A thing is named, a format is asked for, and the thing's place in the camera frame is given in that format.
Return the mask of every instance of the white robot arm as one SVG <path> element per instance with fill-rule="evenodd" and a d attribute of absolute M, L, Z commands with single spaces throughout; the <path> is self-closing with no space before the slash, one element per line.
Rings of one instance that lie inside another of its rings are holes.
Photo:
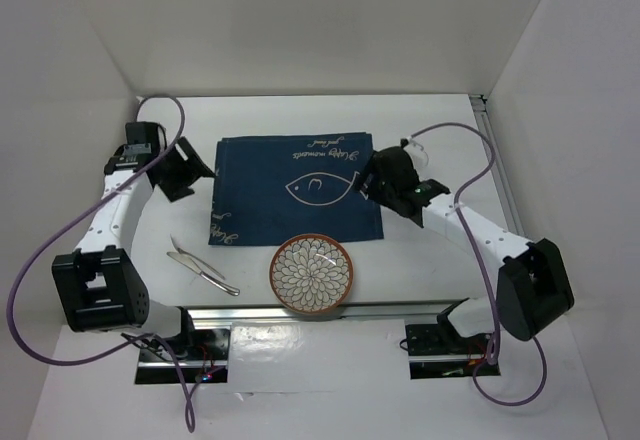
<path fill-rule="evenodd" d="M 574 303 L 562 256 L 555 244 L 534 243 L 507 232 L 464 204 L 436 180 L 420 181 L 404 147 L 375 152 L 354 188 L 370 200 L 427 227 L 473 254 L 462 212 L 496 292 L 498 318 L 519 340 L 530 340 Z M 488 297 L 466 300 L 446 311 L 448 323 L 461 337 L 495 328 Z"/>
<path fill-rule="evenodd" d="M 131 179 L 163 150 L 162 127 L 155 123 L 126 125 L 127 144 L 105 166 L 103 198 Z M 97 211 L 84 238 L 72 253 L 55 257 L 51 270 L 67 318 L 74 331 L 138 328 L 161 336 L 181 330 L 184 315 L 176 307 L 153 302 L 131 262 L 138 221 L 153 188 L 173 202 L 193 193 L 201 177 L 214 177 L 186 138 L 146 174 Z"/>

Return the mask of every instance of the white wall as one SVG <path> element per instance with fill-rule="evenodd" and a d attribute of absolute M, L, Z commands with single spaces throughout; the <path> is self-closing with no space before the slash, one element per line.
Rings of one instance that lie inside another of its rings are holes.
<path fill-rule="evenodd" d="M 538 0 L 83 0 L 137 91 L 488 93 Z"/>
<path fill-rule="evenodd" d="M 526 231 L 563 252 L 609 435 L 636 438 L 640 0 L 542 0 L 489 114 Z"/>
<path fill-rule="evenodd" d="M 74 0 L 0 0 L 0 303 L 47 235 L 99 197 L 102 167 L 132 97 Z M 55 245 L 27 277 L 20 330 L 51 355 L 62 323 L 50 273 Z M 47 372 L 0 326 L 0 438 L 26 438 Z"/>

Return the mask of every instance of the flower pattern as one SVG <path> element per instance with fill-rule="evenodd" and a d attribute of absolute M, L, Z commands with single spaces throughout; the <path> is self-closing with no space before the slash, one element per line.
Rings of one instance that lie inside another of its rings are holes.
<path fill-rule="evenodd" d="M 289 308 L 319 313 L 338 305 L 349 293 L 351 263 L 337 242 L 305 236 L 285 244 L 276 255 L 271 286 Z"/>

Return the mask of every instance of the purple cable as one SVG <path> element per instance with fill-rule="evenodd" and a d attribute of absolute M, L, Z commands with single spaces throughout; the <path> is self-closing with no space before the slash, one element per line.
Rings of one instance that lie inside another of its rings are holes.
<path fill-rule="evenodd" d="M 469 188 L 471 185 L 473 185 L 475 182 L 480 180 L 482 177 L 484 177 L 487 173 L 491 171 L 491 169 L 493 168 L 493 165 L 496 162 L 496 150 L 491 144 L 491 141 L 486 137 L 486 135 L 484 135 L 479 130 L 473 127 L 470 127 L 469 125 L 465 125 L 464 123 L 459 123 L 459 122 L 444 122 L 444 123 L 438 123 L 436 125 L 431 125 L 430 127 L 423 128 L 422 130 L 419 130 L 416 133 L 412 134 L 409 137 L 409 139 L 414 139 L 424 133 L 427 133 L 427 132 L 430 132 L 431 130 L 436 130 L 442 127 L 459 127 L 459 128 L 464 128 L 465 130 L 468 130 L 470 132 L 473 132 L 476 135 L 478 135 L 489 148 L 489 163 L 487 164 L 487 166 L 480 173 L 478 173 L 471 179 L 467 180 L 454 194 L 453 202 L 457 206 L 460 201 L 460 196 L 462 195 L 462 193 L 467 188 Z M 480 267 L 480 273 L 482 274 L 482 279 L 484 280 L 484 286 L 487 290 L 487 296 L 489 297 L 489 304 L 491 305 L 491 315 L 493 317 L 494 330 L 493 330 L 493 334 L 491 335 L 491 339 L 489 340 L 489 343 L 487 345 L 487 358 L 484 362 L 476 366 L 476 368 L 473 370 L 473 383 L 475 384 L 478 391 L 487 400 L 490 400 L 493 403 L 506 406 L 506 407 L 519 407 L 521 405 L 526 405 L 527 403 L 530 403 L 533 400 L 535 400 L 540 395 L 540 393 L 542 393 L 542 390 L 544 389 L 544 386 L 547 383 L 547 360 L 542 350 L 542 346 L 540 345 L 540 342 L 535 337 L 533 338 L 533 341 L 538 347 L 538 351 L 540 352 L 540 358 L 542 360 L 542 380 L 540 381 L 540 385 L 538 386 L 537 390 L 531 396 L 517 402 L 505 402 L 503 400 L 494 398 L 488 393 L 486 393 L 478 383 L 477 374 L 480 368 L 485 364 L 496 365 L 498 363 L 498 356 L 500 355 L 500 343 L 501 343 L 500 319 L 498 318 L 498 306 L 496 304 L 496 297 L 493 294 L 493 288 L 491 287 L 491 279 L 489 278 L 489 272 L 487 271 L 487 267 L 484 263 L 484 259 L 482 258 L 482 254 L 480 253 L 480 248 L 478 247 L 478 243 L 473 237 L 473 232 L 471 232 L 471 228 L 469 227 L 469 224 L 467 223 L 467 219 L 464 217 L 464 214 L 462 213 L 462 209 L 456 208 L 456 214 L 458 215 L 458 218 L 460 219 L 460 224 L 462 225 L 462 228 L 465 234 L 467 235 L 467 238 L 469 239 L 469 243 L 471 244 L 471 249 L 473 250 L 473 254 L 476 258 L 476 261 L 478 262 L 478 267 Z"/>
<path fill-rule="evenodd" d="M 115 353 L 115 352 L 117 352 L 119 350 L 122 350 L 123 348 L 125 348 L 128 345 L 131 345 L 132 343 L 136 342 L 137 340 L 140 340 L 140 339 L 143 339 L 143 338 L 153 337 L 154 339 L 156 339 L 167 350 L 167 352 L 169 352 L 169 355 L 171 356 L 171 359 L 173 360 L 173 363 L 174 363 L 174 365 L 176 367 L 176 371 L 178 373 L 178 379 L 180 380 L 180 385 L 182 386 L 182 391 L 183 391 L 185 399 L 186 399 L 185 421 L 187 423 L 187 428 L 188 428 L 189 432 L 193 433 L 193 431 L 195 430 L 195 427 L 196 427 L 196 420 L 195 420 L 195 413 L 194 413 L 194 409 L 193 409 L 193 404 L 191 402 L 191 394 L 189 393 L 189 390 L 187 389 L 187 383 L 185 382 L 184 375 L 182 374 L 182 369 L 180 368 L 180 365 L 178 363 L 178 358 L 176 357 L 175 353 L 173 352 L 173 349 L 169 346 L 169 344 L 167 344 L 167 342 L 165 342 L 158 335 L 155 335 L 153 333 L 146 333 L 146 334 L 131 338 L 130 340 L 127 340 L 126 342 L 124 342 L 124 343 L 122 343 L 120 345 L 117 345 L 117 346 L 115 346 L 115 347 L 113 347 L 113 348 L 111 348 L 111 349 L 109 349 L 109 350 L 107 350 L 105 352 L 99 353 L 97 355 L 93 355 L 91 357 L 83 358 L 83 359 L 80 359 L 80 360 L 57 360 L 55 358 L 45 357 L 44 355 L 41 355 L 40 353 L 38 353 L 35 350 L 33 350 L 29 345 L 27 345 L 27 343 L 24 341 L 24 339 L 20 336 L 20 332 L 18 331 L 18 327 L 16 326 L 16 321 L 15 321 L 15 312 L 14 312 L 14 310 L 15 310 L 16 296 L 18 295 L 18 289 L 20 288 L 20 284 L 24 280 L 24 277 L 26 276 L 27 272 L 33 266 L 33 264 L 38 259 L 38 257 L 40 257 L 40 255 L 42 255 L 42 253 L 47 248 L 49 248 L 54 242 L 56 242 L 60 237 L 62 237 L 67 232 L 69 232 L 69 230 L 71 230 L 73 227 L 78 225 L 82 220 L 87 218 L 89 215 L 91 215 L 91 214 L 97 212 L 98 210 L 100 210 L 105 204 L 110 202 L 116 195 L 119 195 L 120 192 L 122 192 L 129 185 L 131 185 L 133 182 L 135 182 L 141 175 L 144 175 L 148 170 L 150 170 L 155 165 L 157 165 L 158 162 L 160 162 L 171 151 L 171 149 L 175 146 L 175 144 L 178 142 L 178 140 L 182 136 L 182 131 L 184 130 L 186 115 L 185 115 L 184 108 L 183 108 L 182 104 L 180 103 L 180 101 L 176 97 L 173 97 L 171 95 L 157 94 L 157 95 L 151 95 L 149 97 L 144 98 L 138 104 L 138 109 L 136 111 L 136 119 L 138 117 L 138 114 L 140 113 L 140 109 L 142 108 L 142 106 L 148 100 L 150 100 L 152 98 L 167 98 L 167 99 L 173 101 L 178 106 L 178 110 L 180 111 L 180 126 L 178 128 L 178 133 L 176 133 L 175 138 L 167 146 L 167 148 L 165 148 L 160 153 L 160 155 L 158 155 L 155 159 L 153 159 L 151 162 L 149 162 L 143 168 L 138 170 L 138 172 L 136 172 L 133 176 L 131 176 L 131 178 L 129 178 L 126 182 L 123 182 L 122 185 L 120 185 L 118 188 L 116 188 L 112 193 L 110 193 L 106 197 L 102 198 L 99 202 L 97 202 L 95 205 L 93 205 L 92 207 L 88 208 L 86 211 L 81 213 L 77 218 L 72 220 L 69 224 L 65 225 L 60 230 L 58 230 L 56 233 L 54 233 L 50 238 L 48 238 L 42 245 L 40 245 L 33 252 L 33 254 L 27 259 L 27 261 L 24 263 L 24 265 L 22 266 L 22 268 L 18 272 L 18 275 L 16 276 L 16 278 L 15 278 L 15 280 L 13 282 L 13 285 L 11 286 L 11 290 L 9 291 L 9 297 L 7 299 L 6 319 L 7 319 L 7 325 L 9 326 L 9 332 L 11 333 L 11 336 L 13 337 L 13 340 L 16 342 L 18 347 L 20 347 L 22 349 L 22 351 L 24 351 L 31 358 L 33 358 L 33 359 L 35 359 L 35 360 L 37 360 L 39 362 L 45 363 L 47 365 L 57 366 L 57 367 L 73 367 L 73 366 L 77 366 L 77 365 L 85 365 L 87 363 L 95 362 L 96 360 L 101 360 L 101 359 L 103 359 L 103 358 L 105 358 L 105 357 L 107 357 L 107 356 L 109 356 L 109 355 L 111 355 L 111 354 L 113 354 L 113 353 Z"/>

